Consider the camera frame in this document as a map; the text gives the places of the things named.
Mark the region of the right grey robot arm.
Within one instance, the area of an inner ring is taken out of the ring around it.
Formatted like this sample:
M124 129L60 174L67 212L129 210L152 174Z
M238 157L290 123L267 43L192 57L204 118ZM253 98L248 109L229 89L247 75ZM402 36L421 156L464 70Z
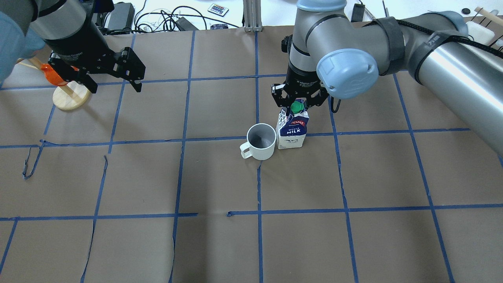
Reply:
M356 28L345 0L299 0L284 83L271 86L278 107L304 99L351 99L379 76L406 70L499 155L503 152L502 52L472 40L463 16L433 11L377 18Z

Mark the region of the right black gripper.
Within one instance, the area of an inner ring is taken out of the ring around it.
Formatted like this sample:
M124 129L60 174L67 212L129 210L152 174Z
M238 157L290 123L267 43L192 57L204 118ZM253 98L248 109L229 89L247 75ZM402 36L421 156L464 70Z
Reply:
M289 65L284 83L272 84L271 95L278 107L286 115L291 113L291 105L296 99L304 99L306 109L320 107L329 97L315 71L305 71Z

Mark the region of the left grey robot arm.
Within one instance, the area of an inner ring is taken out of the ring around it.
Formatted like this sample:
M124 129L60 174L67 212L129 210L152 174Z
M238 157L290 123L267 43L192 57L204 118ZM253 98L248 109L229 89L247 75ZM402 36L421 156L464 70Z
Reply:
M93 21L93 14L113 11L111 0L2 0L0 2L1 80L19 59L48 45L48 63L65 82L97 91L91 74L126 80L140 92L145 65L131 47L114 52Z

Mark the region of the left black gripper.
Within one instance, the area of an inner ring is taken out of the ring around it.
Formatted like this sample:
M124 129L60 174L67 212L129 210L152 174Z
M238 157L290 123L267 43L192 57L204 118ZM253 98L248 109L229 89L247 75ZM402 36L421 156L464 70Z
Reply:
M65 82L77 82L91 93L97 93L97 83L90 75L110 75L124 79L137 93L142 90L146 67L131 47L112 49L105 36L92 22L69 36L56 39L43 37L54 57L48 63Z

